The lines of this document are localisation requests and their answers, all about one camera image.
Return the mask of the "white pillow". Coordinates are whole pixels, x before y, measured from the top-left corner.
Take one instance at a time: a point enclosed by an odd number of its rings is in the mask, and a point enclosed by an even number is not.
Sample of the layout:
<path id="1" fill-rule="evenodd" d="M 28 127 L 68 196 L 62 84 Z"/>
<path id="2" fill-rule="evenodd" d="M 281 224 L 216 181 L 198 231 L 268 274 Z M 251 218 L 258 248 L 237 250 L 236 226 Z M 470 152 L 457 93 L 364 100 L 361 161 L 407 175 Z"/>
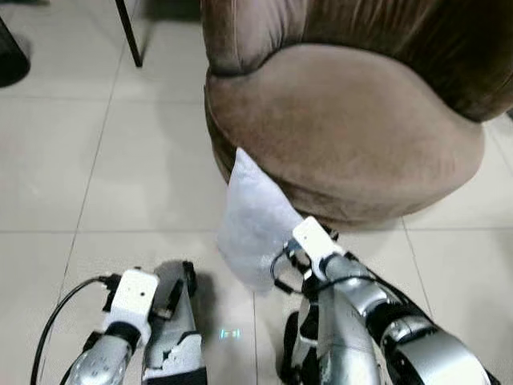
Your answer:
<path id="1" fill-rule="evenodd" d="M 280 265 L 275 256 L 301 220 L 279 184 L 245 150 L 237 149 L 216 247 L 247 290 L 260 295 L 271 292 L 271 268 Z"/>

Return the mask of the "brown velvet round sofa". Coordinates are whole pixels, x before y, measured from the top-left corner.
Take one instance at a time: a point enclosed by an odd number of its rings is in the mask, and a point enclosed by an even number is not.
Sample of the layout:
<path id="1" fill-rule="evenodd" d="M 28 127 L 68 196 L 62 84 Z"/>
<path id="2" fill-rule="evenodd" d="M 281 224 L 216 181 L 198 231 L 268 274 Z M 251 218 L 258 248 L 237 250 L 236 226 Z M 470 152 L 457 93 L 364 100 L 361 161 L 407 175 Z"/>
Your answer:
<path id="1" fill-rule="evenodd" d="M 513 105 L 511 0 L 200 0 L 212 154 L 301 215 L 358 229 L 476 175 Z"/>

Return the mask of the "silver left robot leg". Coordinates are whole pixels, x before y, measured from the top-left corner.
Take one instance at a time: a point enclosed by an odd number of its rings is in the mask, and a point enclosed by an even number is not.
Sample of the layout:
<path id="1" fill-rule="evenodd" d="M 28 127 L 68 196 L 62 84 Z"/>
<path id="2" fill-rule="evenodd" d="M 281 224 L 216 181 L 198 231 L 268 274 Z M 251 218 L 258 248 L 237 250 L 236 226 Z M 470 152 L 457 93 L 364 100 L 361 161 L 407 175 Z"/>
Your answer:
<path id="1" fill-rule="evenodd" d="M 208 385 L 203 337 L 192 300 L 197 279 L 191 261 L 165 261 L 155 270 L 159 283 L 151 315 L 151 337 L 144 347 L 140 385 Z"/>

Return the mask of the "silver robot leg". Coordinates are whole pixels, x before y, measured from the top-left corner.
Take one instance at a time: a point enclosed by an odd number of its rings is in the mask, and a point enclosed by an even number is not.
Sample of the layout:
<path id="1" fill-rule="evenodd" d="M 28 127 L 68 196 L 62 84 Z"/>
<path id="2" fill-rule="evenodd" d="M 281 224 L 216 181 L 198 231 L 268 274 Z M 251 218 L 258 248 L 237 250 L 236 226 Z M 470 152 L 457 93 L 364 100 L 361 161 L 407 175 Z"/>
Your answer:
<path id="1" fill-rule="evenodd" d="M 297 291 L 277 375 L 283 385 L 382 385 L 374 342 L 355 305 L 317 278 Z"/>
<path id="2" fill-rule="evenodd" d="M 140 385 L 208 385 L 203 337 L 192 300 L 197 279 L 191 261 L 165 261 L 155 270 L 159 283 L 151 315 L 151 337 L 144 347 Z"/>

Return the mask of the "silver right robot leg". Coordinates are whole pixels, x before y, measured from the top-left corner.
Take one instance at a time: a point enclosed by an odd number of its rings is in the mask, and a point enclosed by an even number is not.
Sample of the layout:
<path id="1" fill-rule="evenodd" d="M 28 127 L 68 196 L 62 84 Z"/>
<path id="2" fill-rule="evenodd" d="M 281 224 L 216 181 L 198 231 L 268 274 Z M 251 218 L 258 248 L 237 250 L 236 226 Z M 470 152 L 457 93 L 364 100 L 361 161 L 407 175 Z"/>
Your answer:
<path id="1" fill-rule="evenodd" d="M 283 385 L 382 385 L 374 342 L 355 305 L 317 278 L 297 291 L 277 375 Z"/>

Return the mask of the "black round object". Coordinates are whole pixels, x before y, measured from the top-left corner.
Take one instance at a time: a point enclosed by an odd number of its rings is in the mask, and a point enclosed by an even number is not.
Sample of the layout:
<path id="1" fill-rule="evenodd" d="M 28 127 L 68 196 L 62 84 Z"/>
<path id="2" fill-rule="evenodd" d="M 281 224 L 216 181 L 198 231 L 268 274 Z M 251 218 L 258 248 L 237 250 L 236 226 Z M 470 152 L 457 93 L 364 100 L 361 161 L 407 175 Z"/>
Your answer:
<path id="1" fill-rule="evenodd" d="M 0 16 L 0 87 L 11 87 L 28 75 L 30 60 Z"/>

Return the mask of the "black table leg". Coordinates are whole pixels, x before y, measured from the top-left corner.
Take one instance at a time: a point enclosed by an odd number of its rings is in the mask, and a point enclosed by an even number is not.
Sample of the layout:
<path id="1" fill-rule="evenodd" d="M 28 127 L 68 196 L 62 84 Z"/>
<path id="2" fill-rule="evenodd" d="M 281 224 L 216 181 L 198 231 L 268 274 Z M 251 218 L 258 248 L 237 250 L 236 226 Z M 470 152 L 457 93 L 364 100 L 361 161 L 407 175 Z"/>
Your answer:
<path id="1" fill-rule="evenodd" d="M 119 21 L 121 23 L 126 44 L 131 52 L 133 65 L 143 67 L 143 55 L 139 50 L 138 40 L 136 40 L 135 31 L 131 22 L 131 12 L 128 11 L 125 0 L 113 0 L 117 8 Z"/>

